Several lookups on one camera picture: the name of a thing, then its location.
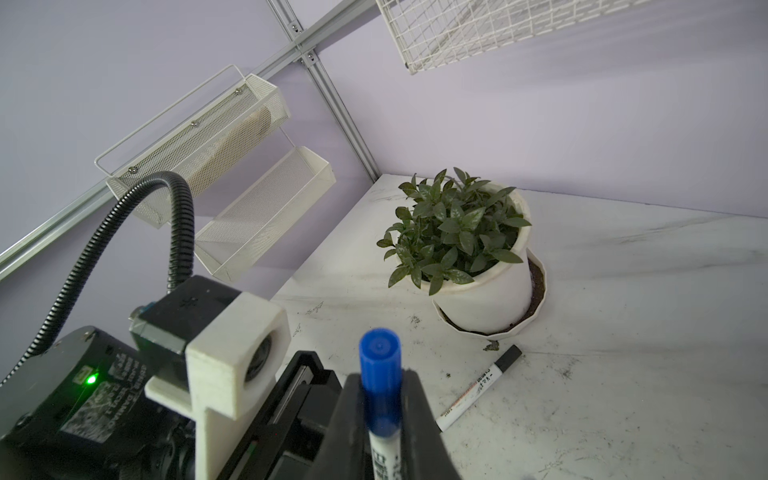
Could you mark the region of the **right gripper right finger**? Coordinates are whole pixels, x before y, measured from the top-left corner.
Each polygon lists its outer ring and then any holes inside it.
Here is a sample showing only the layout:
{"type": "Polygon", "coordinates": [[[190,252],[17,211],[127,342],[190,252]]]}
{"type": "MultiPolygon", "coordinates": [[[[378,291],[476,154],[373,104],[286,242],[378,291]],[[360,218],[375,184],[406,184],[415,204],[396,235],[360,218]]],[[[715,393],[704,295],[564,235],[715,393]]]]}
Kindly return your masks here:
{"type": "Polygon", "coordinates": [[[404,370],[401,385],[401,453],[403,478],[412,480],[459,480],[441,439],[418,374],[404,370]]]}

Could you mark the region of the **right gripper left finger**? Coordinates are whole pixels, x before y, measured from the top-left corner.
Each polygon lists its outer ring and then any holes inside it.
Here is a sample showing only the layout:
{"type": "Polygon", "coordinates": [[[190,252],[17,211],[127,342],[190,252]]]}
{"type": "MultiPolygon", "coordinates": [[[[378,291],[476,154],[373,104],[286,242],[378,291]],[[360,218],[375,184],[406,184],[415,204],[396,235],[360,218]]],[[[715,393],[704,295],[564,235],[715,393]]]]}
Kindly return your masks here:
{"type": "Polygon", "coordinates": [[[360,374],[350,374],[304,479],[365,479],[367,430],[360,374]]]}

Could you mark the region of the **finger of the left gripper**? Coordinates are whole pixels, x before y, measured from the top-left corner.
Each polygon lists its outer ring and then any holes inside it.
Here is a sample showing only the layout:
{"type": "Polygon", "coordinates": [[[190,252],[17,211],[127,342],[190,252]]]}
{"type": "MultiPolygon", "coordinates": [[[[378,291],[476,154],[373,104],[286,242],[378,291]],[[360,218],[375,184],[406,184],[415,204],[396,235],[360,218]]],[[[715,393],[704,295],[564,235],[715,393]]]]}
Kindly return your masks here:
{"type": "Polygon", "coordinates": [[[294,354],[219,474],[221,479],[302,479],[342,387],[313,351],[294,354]]]}

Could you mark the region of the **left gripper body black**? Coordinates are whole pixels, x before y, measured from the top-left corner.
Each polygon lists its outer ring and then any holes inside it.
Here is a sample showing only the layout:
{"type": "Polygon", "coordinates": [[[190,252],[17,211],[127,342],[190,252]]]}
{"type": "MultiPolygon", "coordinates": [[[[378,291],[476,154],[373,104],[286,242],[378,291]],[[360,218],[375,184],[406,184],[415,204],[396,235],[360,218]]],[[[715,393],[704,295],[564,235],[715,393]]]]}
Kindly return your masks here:
{"type": "Polygon", "coordinates": [[[1,387],[1,444],[52,479],[192,479],[192,421],[148,399],[149,368],[93,326],[55,341],[1,387]]]}

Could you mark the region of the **blue pen cap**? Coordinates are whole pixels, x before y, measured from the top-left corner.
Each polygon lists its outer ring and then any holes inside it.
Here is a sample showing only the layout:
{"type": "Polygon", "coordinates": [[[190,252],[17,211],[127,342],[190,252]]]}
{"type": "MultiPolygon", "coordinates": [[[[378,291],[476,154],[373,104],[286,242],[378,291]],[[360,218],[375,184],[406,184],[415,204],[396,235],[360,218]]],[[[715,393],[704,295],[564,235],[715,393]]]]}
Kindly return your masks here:
{"type": "Polygon", "coordinates": [[[402,419],[399,337],[386,328],[370,330],[361,338],[358,353],[366,426],[376,436],[391,437],[402,419]]]}

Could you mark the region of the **whiteboard marker black end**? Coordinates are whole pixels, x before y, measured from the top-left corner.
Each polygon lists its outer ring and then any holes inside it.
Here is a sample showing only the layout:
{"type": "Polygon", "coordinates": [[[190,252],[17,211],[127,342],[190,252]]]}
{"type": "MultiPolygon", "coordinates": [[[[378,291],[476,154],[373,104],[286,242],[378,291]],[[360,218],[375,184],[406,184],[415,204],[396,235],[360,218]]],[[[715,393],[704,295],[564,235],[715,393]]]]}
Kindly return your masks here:
{"type": "Polygon", "coordinates": [[[504,373],[523,355],[517,345],[510,346],[492,363],[441,415],[436,424],[441,433],[446,432],[504,373]]]}

